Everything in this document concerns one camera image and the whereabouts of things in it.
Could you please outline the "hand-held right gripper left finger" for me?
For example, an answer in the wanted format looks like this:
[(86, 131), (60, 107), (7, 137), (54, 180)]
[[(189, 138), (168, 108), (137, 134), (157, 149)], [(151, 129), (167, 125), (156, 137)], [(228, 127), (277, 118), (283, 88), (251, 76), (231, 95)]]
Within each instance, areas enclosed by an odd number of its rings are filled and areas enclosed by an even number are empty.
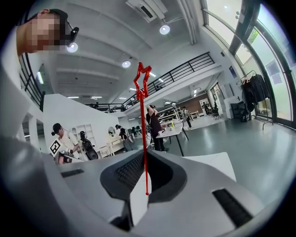
[(143, 150), (111, 158), (60, 166), (68, 226), (148, 226), (152, 205), (145, 194), (150, 175), (143, 171)]

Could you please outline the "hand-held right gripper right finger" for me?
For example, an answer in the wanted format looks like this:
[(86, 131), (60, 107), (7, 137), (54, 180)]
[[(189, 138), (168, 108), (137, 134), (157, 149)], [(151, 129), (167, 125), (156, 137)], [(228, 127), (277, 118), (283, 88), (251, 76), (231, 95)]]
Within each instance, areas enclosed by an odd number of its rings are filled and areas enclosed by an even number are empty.
[(167, 153), (148, 153), (149, 237), (249, 237), (261, 201), (218, 169)]

